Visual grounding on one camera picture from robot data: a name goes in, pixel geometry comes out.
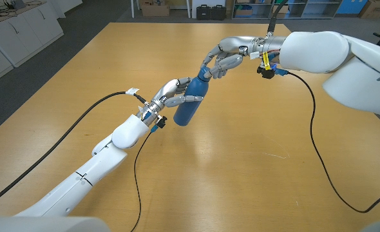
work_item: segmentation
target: white arm segment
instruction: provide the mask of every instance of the white arm segment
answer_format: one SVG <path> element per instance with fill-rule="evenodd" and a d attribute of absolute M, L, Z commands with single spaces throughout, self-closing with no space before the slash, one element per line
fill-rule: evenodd
<path fill-rule="evenodd" d="M 380 114 L 380 46 L 337 32 L 293 32 L 280 48 L 280 64 L 312 73 L 337 69 L 325 91 L 345 106 Z"/>
<path fill-rule="evenodd" d="M 16 216 L 46 217 L 66 216 L 87 195 L 92 187 L 109 172 L 114 170 L 127 153 L 108 144 L 97 155 L 81 166 L 75 173 L 62 181 L 45 197 Z"/>
<path fill-rule="evenodd" d="M 94 155 L 75 173 L 62 181 L 40 201 L 20 212 L 19 217 L 56 217 L 68 215 L 74 207 L 87 195 L 92 187 L 108 173 L 113 171 L 127 157 L 123 148 L 134 146 L 138 138 L 149 128 L 135 115 L 121 124 L 111 135 L 113 143 L 105 138 L 95 147 Z"/>
<path fill-rule="evenodd" d="M 102 220 L 91 217 L 0 217 L 0 232 L 110 232 Z"/>

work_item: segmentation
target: shelf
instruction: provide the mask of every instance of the shelf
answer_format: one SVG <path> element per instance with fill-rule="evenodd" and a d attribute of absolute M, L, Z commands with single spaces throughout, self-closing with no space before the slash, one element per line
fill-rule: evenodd
<path fill-rule="evenodd" d="M 234 5 L 263 5 L 263 4 L 272 4 L 272 0 L 263 0 L 263 3 L 259 3 L 258 0 L 249 0 L 248 3 L 238 3 L 237 1 L 234 2 Z"/>
<path fill-rule="evenodd" d="M 251 20 L 251 19 L 269 19 L 269 15 L 252 15 L 251 17 L 233 17 L 233 19 L 246 19 L 246 20 Z"/>
<path fill-rule="evenodd" d="M 300 19 L 301 14 L 286 14 L 284 18 L 278 19 Z"/>
<path fill-rule="evenodd" d="M 304 0 L 289 0 L 287 1 L 286 5 L 290 4 L 306 4 L 306 1 Z"/>
<path fill-rule="evenodd" d="M 308 4 L 340 4 L 340 0 L 309 0 Z"/>
<path fill-rule="evenodd" d="M 272 3 L 236 3 L 234 4 L 235 6 L 237 5 L 271 5 Z"/>
<path fill-rule="evenodd" d="M 332 15 L 325 14 L 303 14 L 301 19 L 332 19 Z"/>

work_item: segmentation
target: blue water bottle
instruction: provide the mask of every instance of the blue water bottle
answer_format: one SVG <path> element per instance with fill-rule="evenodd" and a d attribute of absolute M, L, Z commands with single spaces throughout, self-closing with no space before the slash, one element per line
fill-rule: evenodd
<path fill-rule="evenodd" d="M 203 67 L 198 72 L 197 77 L 193 78 L 187 87 L 184 95 L 202 96 L 204 97 L 209 89 L 210 78 L 205 78 L 204 74 L 208 72 L 210 68 Z M 178 106 L 175 113 L 174 121 L 179 126 L 186 126 L 189 124 L 191 118 L 196 113 L 198 106 L 202 102 L 185 102 Z"/>

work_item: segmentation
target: yellow tag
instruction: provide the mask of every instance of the yellow tag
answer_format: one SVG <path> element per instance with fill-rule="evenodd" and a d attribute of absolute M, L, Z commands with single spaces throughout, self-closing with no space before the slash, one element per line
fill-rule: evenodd
<path fill-rule="evenodd" d="M 265 64 L 265 69 L 270 70 L 269 55 L 267 52 L 263 52 L 263 63 Z"/>

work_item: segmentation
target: white label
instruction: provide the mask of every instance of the white label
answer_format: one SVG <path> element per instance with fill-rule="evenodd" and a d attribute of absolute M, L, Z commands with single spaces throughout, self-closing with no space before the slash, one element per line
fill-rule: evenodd
<path fill-rule="evenodd" d="M 128 95 L 134 95 L 134 93 L 137 93 L 137 91 L 139 91 L 138 88 L 130 88 L 130 89 L 126 92 L 126 94 L 128 94 Z"/>
<path fill-rule="evenodd" d="M 250 53 L 250 60 L 260 58 L 260 52 L 252 52 Z"/>

